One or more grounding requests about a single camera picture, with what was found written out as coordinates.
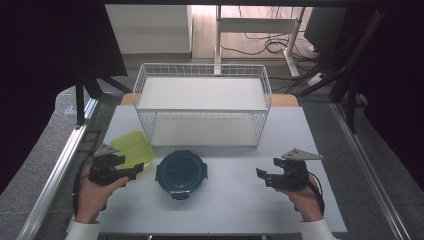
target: black fabric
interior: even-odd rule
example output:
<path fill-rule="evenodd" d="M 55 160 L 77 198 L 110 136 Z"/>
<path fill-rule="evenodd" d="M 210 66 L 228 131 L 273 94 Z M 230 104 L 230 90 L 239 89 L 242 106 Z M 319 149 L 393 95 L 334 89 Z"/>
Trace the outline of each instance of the black fabric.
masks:
<path fill-rule="evenodd" d="M 79 79 L 127 73 L 100 1 L 1 1 L 0 40 L 3 191 L 48 124 L 57 94 Z"/>
<path fill-rule="evenodd" d="M 389 9 L 355 76 L 369 102 L 365 115 L 424 189 L 424 17 L 417 4 L 397 1 Z"/>

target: wire rack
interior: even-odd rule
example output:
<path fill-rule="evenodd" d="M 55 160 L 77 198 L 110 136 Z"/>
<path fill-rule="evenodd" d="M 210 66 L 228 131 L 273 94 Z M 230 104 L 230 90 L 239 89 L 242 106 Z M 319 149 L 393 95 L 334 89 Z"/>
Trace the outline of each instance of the wire rack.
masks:
<path fill-rule="evenodd" d="M 263 65 L 146 63 L 133 98 L 152 146 L 257 146 L 271 88 Z"/>

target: round container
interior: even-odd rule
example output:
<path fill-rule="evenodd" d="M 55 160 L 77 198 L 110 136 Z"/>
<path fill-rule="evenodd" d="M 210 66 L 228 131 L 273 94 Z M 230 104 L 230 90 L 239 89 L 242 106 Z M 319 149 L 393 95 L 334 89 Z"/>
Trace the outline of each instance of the round container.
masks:
<path fill-rule="evenodd" d="M 206 163 L 189 150 L 169 154 L 156 169 L 156 181 L 176 200 L 187 199 L 207 177 Z"/>

